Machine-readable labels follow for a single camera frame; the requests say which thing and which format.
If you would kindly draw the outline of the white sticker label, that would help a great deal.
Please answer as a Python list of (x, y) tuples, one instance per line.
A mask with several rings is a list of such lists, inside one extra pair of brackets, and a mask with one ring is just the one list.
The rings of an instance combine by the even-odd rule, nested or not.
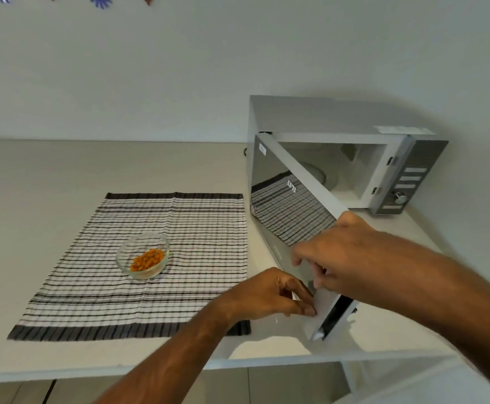
[(426, 135), (431, 136), (435, 133), (428, 128), (420, 127), (395, 127), (395, 126), (374, 126), (378, 133), (384, 135)]

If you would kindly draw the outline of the clear glass bowl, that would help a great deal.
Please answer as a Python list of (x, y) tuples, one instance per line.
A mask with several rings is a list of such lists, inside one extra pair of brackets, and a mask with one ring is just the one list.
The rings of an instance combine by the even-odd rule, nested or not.
[[(145, 271), (133, 272), (130, 265), (136, 256), (142, 255), (149, 249), (159, 248), (165, 251), (163, 260), (153, 268)], [(171, 246), (165, 235), (148, 232), (136, 235), (126, 240), (118, 249), (115, 262), (118, 268), (133, 279), (150, 279), (153, 278), (166, 268), (171, 255)]]

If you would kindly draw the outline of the white microwave oven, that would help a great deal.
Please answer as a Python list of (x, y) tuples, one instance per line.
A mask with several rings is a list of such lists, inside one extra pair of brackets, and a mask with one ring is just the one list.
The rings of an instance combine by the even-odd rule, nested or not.
[[(374, 126), (428, 128), (434, 135), (384, 135)], [(397, 215), (407, 207), (449, 140), (433, 122), (395, 104), (322, 97), (251, 95), (248, 149), (267, 133), (298, 162), (322, 169), (325, 188), (349, 209)], [(394, 193), (408, 201), (394, 203)]]

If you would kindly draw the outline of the person's right forearm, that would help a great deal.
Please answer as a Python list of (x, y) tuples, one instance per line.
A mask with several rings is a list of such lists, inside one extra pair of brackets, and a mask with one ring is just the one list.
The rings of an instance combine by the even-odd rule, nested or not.
[(371, 234), (374, 305), (441, 335), (490, 381), (490, 283), (452, 258), (386, 233)]

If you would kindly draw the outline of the orange snack pieces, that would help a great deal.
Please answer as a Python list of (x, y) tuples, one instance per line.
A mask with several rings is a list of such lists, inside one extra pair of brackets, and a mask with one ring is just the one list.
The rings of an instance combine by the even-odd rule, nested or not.
[(152, 248), (144, 252), (140, 256), (136, 256), (130, 265), (130, 270), (133, 272), (145, 271), (158, 265), (165, 257), (165, 251), (159, 248)]

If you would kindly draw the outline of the black white striped placemat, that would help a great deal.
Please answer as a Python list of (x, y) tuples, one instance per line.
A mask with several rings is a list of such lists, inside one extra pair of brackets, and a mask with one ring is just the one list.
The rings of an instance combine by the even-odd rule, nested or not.
[[(115, 262), (142, 233), (165, 235), (170, 260), (133, 279)], [(173, 336), (214, 298), (247, 278), (243, 196), (108, 193), (52, 268), (7, 336), (13, 341), (99, 341)]]

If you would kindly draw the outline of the person's left hand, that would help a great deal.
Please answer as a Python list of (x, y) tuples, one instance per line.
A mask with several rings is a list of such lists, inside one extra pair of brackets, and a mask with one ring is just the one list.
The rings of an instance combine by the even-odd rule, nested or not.
[(282, 299), (301, 300), (314, 306), (313, 294), (303, 282), (276, 267), (240, 282), (215, 298), (214, 304), (233, 325), (283, 314)]

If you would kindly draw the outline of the glass microwave turntable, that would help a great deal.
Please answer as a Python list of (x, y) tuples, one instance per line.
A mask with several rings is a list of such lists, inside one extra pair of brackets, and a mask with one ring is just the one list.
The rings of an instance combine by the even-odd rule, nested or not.
[(327, 176), (325, 172), (314, 164), (310, 164), (309, 162), (299, 162), (300, 165), (306, 169), (320, 184), (325, 186)]

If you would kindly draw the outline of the mirrored microwave door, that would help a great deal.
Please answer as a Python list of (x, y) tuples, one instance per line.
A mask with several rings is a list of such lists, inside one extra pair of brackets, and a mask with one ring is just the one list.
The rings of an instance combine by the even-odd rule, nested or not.
[(248, 149), (250, 214), (279, 267), (300, 279), (313, 293), (316, 316), (304, 318), (309, 340), (327, 340), (338, 333), (358, 302), (326, 289), (315, 289), (311, 264), (291, 262), (297, 243), (333, 227), (348, 208), (267, 133), (254, 137)]

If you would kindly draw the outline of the person's left forearm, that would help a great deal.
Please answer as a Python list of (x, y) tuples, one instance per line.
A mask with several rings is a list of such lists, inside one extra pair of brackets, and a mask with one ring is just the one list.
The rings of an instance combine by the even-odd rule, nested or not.
[(225, 292), (93, 404), (181, 404), (229, 329), (238, 322)]

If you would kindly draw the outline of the white table frame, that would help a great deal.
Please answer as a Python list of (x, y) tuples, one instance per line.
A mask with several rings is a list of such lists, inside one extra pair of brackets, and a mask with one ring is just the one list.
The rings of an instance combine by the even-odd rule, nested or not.
[(349, 394), (334, 404), (372, 404), (463, 364), (457, 355), (343, 361)]

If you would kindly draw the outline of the person's right hand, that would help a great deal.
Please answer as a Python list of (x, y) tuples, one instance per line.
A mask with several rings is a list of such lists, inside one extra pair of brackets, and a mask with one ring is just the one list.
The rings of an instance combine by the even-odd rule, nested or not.
[(291, 263), (303, 261), (320, 265), (340, 279), (341, 295), (360, 302), (391, 308), (388, 288), (383, 278), (389, 257), (391, 237), (373, 229), (356, 214), (346, 211), (336, 224), (310, 240), (295, 244), (291, 249)]

